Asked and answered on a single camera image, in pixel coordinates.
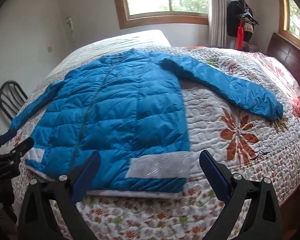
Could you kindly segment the blue puffer jacket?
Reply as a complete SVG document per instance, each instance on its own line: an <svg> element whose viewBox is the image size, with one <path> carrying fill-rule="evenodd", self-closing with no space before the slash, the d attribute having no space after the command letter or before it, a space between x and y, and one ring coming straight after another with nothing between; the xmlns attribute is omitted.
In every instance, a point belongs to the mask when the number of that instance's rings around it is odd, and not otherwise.
<svg viewBox="0 0 300 240"><path fill-rule="evenodd" d="M283 117L283 105L261 85L189 55L131 49L68 72L12 120L18 130L45 111L31 134L26 165L56 179L98 152L89 191L181 192L191 163L180 79L249 113Z"/></svg>

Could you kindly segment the coat rack with clothes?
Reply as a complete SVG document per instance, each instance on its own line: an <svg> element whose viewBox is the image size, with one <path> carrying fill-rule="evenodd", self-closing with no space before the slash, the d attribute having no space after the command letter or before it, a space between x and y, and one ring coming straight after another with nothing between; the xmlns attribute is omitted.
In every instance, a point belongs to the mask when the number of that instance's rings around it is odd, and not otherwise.
<svg viewBox="0 0 300 240"><path fill-rule="evenodd" d="M254 33L255 25L259 25L253 17L253 12L246 0L231 1L226 9L227 35L234 38L234 48L244 49Z"/></svg>

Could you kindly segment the black metal chair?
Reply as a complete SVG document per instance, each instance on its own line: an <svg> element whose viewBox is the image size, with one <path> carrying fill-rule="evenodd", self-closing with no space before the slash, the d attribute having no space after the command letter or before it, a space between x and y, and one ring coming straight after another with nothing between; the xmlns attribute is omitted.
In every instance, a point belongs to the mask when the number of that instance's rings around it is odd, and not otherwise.
<svg viewBox="0 0 300 240"><path fill-rule="evenodd" d="M0 87L0 109L12 121L28 99L22 87L14 80L6 81Z"/></svg>

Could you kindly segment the floral quilted bedspread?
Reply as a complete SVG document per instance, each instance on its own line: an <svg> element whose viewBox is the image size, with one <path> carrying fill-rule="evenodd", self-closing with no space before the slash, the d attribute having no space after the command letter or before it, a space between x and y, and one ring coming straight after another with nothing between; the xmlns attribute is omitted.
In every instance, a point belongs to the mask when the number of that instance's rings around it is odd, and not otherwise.
<svg viewBox="0 0 300 240"><path fill-rule="evenodd" d="M225 74L261 85L283 105L271 121L249 113L200 83L180 79L190 140L190 166L177 194L88 191L70 199L70 172L51 179L26 165L33 148L14 158L11 182L21 204L20 239L282 239L280 206L300 185L300 86L275 58L221 48L178 48L161 31L107 38L67 56L32 92L24 108L68 72L105 55L136 49L189 55ZM40 109L0 148L0 156L27 138ZM231 172L230 201L218 200L199 155L208 150Z"/></svg>

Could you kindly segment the dark wooden headboard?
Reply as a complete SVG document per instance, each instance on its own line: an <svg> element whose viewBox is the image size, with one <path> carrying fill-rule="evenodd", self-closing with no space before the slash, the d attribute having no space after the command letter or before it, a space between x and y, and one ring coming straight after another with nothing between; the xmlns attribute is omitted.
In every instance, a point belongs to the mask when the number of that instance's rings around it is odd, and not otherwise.
<svg viewBox="0 0 300 240"><path fill-rule="evenodd" d="M292 74L300 86L300 49L277 33L273 33L267 55L276 58Z"/></svg>

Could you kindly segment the wooden framed window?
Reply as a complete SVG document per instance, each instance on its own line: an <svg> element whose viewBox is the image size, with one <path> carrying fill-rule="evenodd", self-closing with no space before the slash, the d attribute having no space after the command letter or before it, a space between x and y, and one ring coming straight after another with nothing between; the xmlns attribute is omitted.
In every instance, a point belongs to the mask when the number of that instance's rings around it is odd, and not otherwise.
<svg viewBox="0 0 300 240"><path fill-rule="evenodd" d="M208 24L209 0L114 0L121 29L155 24Z"/></svg>

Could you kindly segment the wooden side window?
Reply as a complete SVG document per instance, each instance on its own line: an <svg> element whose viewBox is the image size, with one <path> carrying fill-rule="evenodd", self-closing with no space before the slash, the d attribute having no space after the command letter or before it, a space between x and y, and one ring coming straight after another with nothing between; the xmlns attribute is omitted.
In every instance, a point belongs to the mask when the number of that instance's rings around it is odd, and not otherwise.
<svg viewBox="0 0 300 240"><path fill-rule="evenodd" d="M279 0L279 34L300 49L300 9L294 0Z"/></svg>

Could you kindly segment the white striped curtain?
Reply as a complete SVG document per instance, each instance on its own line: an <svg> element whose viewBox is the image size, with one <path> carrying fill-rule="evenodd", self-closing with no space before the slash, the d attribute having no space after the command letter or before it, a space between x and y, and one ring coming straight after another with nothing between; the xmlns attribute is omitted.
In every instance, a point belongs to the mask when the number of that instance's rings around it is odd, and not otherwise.
<svg viewBox="0 0 300 240"><path fill-rule="evenodd" d="M209 43L212 47L226 44L226 0L208 0Z"/></svg>

